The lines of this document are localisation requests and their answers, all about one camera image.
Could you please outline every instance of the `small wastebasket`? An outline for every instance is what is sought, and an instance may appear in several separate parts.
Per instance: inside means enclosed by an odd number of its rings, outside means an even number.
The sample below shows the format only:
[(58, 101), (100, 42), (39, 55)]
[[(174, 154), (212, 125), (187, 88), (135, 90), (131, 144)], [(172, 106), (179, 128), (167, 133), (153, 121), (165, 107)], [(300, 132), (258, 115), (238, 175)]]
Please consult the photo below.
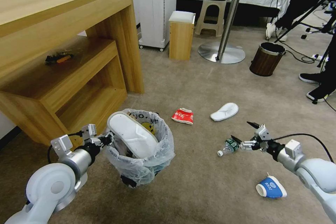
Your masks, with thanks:
[(122, 182), (135, 188), (152, 182), (158, 172), (170, 164), (175, 156), (174, 138), (168, 125), (157, 113), (134, 109), (125, 109), (123, 112), (148, 129), (158, 140), (154, 155), (144, 159), (119, 153), (115, 144), (121, 140), (116, 135), (112, 146), (104, 148), (104, 155), (118, 170)]
[(279, 44), (261, 43), (250, 66), (250, 71), (259, 76), (271, 76), (285, 51), (285, 48)]

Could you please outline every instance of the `power strip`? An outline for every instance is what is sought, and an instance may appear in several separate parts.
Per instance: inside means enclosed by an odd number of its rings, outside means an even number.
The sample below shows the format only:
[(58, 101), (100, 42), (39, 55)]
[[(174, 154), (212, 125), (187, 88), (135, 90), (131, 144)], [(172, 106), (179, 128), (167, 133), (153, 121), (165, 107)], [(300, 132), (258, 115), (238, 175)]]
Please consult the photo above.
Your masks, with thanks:
[[(311, 59), (317, 60), (317, 61), (321, 61), (322, 57), (323, 57), (323, 55), (319, 55), (319, 54), (313, 54), (312, 56), (310, 56)], [(328, 62), (329, 61), (329, 56), (327, 56), (324, 61)]]

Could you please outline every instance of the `white plastic stool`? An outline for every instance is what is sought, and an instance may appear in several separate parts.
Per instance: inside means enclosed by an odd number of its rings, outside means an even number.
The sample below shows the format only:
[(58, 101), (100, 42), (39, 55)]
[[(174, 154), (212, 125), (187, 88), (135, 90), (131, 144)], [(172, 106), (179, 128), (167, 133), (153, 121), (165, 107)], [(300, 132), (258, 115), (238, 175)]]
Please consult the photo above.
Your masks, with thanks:
[[(217, 22), (211, 20), (212, 17), (207, 17), (205, 15), (208, 7), (211, 5), (216, 5), (219, 8)], [(216, 31), (216, 37), (221, 36), (224, 30), (225, 6), (226, 6), (226, 0), (203, 0), (202, 10), (200, 17), (197, 21), (195, 34), (200, 35), (202, 29), (210, 29)]]

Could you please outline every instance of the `plastic water bottle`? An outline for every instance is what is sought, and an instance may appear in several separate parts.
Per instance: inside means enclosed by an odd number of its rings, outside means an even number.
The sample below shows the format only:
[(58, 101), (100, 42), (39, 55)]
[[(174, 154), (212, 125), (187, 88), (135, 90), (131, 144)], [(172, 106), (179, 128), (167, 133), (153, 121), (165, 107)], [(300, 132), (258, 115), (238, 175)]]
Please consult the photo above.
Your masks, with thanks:
[(224, 147), (217, 151), (218, 156), (223, 156), (225, 154), (233, 153), (239, 149), (239, 144), (233, 140), (233, 138), (229, 138), (228, 140), (225, 141)]

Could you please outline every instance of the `white air purifier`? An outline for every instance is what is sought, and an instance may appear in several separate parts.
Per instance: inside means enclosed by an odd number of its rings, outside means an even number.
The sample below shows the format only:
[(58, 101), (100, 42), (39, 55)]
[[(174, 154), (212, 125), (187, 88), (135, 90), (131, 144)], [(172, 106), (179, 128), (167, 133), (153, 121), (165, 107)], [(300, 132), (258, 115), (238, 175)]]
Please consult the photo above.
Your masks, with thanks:
[(169, 18), (176, 0), (138, 0), (141, 39), (139, 47), (156, 47), (163, 51), (169, 42)]

